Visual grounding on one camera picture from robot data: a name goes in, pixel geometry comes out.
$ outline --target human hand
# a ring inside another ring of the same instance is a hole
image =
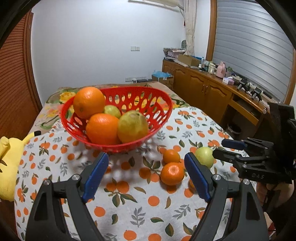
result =
[[[262,184],[257,182],[257,189],[256,193],[258,196],[258,199],[260,201],[260,204],[263,205],[265,196],[267,194],[268,190],[272,190],[274,188],[274,184]],[[284,204],[286,201],[290,199],[294,192],[294,181],[292,181],[292,184],[287,184],[287,183],[280,183],[277,185],[274,191],[280,190],[280,196],[278,201],[275,203],[274,207],[279,207],[280,205]]]

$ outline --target white curtain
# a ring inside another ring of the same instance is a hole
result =
[[[194,32],[196,23],[197,0],[184,0],[186,53],[194,55]]]

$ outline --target pink thermos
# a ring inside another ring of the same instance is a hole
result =
[[[217,67],[216,76],[219,78],[224,78],[225,74],[226,74],[225,63],[221,61],[220,65],[218,65],[218,67]]]

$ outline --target window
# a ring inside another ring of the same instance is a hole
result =
[[[213,62],[221,61],[277,99],[284,99],[293,46],[277,22],[255,1],[217,0]]]

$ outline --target table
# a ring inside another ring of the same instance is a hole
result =
[[[177,186],[166,186],[160,181],[162,153],[165,149],[174,149],[184,164],[186,153],[201,146],[214,149],[224,138],[229,136],[198,108],[176,108],[160,131],[140,148],[110,155],[109,167],[95,199],[86,204],[104,238],[189,240],[207,204],[189,188],[188,175]],[[22,240],[43,180],[64,181],[80,174],[98,154],[99,151],[86,147],[65,132],[60,121],[49,133],[33,138],[26,145],[15,189],[17,231]],[[211,171],[227,180],[239,181],[232,164],[217,160]],[[79,240],[67,200],[61,202],[70,234]],[[230,205],[231,200],[227,199],[215,239],[223,235]]]

